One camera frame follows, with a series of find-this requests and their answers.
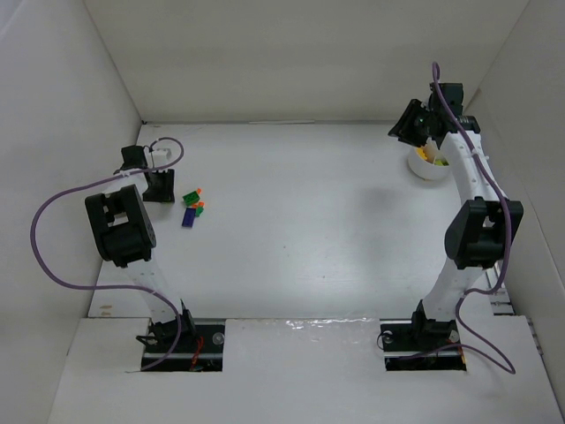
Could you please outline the yellow lego plate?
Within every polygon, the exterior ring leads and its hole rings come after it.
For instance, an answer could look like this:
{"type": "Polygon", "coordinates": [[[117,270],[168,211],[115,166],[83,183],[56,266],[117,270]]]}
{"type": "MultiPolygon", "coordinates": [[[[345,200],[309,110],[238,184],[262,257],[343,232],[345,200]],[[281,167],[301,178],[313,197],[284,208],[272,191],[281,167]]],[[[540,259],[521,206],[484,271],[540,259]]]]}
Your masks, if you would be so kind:
{"type": "Polygon", "coordinates": [[[424,161],[426,161],[426,162],[429,161],[429,159],[428,159],[428,157],[427,157],[427,155],[426,155],[426,152],[425,152],[425,150],[424,150],[423,148],[417,148],[417,149],[416,149],[416,152],[417,152],[417,154],[419,155],[419,157],[420,157],[422,160],[424,160],[424,161]]]}

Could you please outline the dark green lego brick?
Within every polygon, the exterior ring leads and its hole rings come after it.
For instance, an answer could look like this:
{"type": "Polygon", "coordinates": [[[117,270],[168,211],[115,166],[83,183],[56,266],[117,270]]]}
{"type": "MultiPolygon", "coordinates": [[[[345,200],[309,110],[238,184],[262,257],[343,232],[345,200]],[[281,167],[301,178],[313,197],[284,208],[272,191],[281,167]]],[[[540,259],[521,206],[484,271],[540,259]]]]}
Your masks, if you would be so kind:
{"type": "Polygon", "coordinates": [[[198,190],[192,191],[183,196],[183,203],[186,207],[190,208],[200,202],[200,192],[198,190]]]}

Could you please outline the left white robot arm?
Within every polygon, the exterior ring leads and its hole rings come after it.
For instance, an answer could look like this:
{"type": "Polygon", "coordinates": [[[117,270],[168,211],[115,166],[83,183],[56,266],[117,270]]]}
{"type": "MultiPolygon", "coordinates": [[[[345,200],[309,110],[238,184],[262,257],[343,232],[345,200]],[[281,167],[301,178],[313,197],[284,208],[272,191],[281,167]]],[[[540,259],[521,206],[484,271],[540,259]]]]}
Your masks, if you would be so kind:
{"type": "Polygon", "coordinates": [[[121,150],[121,171],[133,172],[113,183],[104,193],[85,198],[94,242],[104,261],[124,271],[136,287],[146,287],[142,297],[152,323],[146,336],[138,340],[147,345],[168,347],[178,332],[183,339],[194,339],[193,318],[179,296],[166,283],[153,254],[156,235],[145,208],[147,202],[172,203],[174,171],[150,170],[143,147],[121,150]]]}

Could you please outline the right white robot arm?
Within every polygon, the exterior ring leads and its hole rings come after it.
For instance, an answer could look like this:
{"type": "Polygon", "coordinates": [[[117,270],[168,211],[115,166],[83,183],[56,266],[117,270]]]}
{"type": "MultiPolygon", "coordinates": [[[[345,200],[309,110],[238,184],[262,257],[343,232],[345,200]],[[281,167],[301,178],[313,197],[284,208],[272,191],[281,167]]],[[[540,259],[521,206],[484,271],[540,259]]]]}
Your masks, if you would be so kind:
{"type": "Polygon", "coordinates": [[[426,102],[411,100],[389,134],[422,148],[434,141],[448,162],[461,208],[446,230],[446,262],[432,290],[411,319],[381,324],[389,352],[431,351],[456,340],[456,317],[473,285],[497,262],[506,261],[524,215],[495,183],[481,146],[476,118],[463,114],[460,83],[432,83],[426,102]]]}

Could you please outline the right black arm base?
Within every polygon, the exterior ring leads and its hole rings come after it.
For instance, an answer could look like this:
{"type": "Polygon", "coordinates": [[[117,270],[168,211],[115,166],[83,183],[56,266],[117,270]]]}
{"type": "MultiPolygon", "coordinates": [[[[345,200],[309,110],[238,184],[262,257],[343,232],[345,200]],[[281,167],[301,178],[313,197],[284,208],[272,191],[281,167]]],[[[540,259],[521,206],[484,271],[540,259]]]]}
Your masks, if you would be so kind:
{"type": "Polygon", "coordinates": [[[380,321],[378,344],[384,351],[385,368],[389,372],[465,371],[458,343],[455,321],[418,323],[415,318],[380,321]]]}

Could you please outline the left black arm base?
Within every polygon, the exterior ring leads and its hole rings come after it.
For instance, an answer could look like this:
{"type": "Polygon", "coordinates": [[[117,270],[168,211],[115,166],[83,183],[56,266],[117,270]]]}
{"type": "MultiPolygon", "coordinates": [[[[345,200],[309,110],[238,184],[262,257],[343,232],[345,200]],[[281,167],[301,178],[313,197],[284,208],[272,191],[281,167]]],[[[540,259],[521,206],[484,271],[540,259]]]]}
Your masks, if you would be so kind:
{"type": "MultiPolygon", "coordinates": [[[[182,335],[175,350],[147,372],[221,372],[225,341],[225,320],[197,319],[197,336],[182,335]]],[[[143,348],[140,366],[148,367],[160,360],[170,344],[158,342],[153,334],[136,336],[143,348]]]]}

